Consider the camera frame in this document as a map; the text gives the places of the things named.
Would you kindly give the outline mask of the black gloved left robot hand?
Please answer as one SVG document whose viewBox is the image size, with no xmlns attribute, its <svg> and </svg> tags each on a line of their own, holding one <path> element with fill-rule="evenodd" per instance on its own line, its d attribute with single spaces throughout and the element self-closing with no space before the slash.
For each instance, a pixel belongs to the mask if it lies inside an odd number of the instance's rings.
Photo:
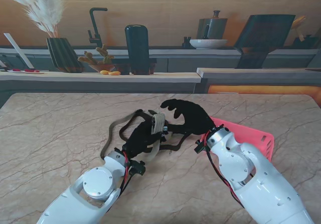
<svg viewBox="0 0 321 224">
<path fill-rule="evenodd" d="M 121 152 L 127 159 L 132 159 L 141 153 L 151 153 L 153 144 L 159 143 L 168 131 L 151 133 L 152 120 L 141 122 L 132 132 Z"/>
</svg>

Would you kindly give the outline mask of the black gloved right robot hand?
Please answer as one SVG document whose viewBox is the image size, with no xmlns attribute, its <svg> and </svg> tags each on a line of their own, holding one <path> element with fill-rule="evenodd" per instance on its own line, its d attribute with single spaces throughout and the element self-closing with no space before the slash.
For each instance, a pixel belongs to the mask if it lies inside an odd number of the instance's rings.
<svg viewBox="0 0 321 224">
<path fill-rule="evenodd" d="M 206 111 L 198 104 L 181 99 L 168 99 L 164 101 L 161 108 L 167 108 L 169 111 L 174 110 L 174 118 L 180 115 L 184 117 L 184 124 L 168 124 L 168 131 L 174 134 L 194 134 L 203 135 L 215 128 L 215 124 Z"/>
</svg>

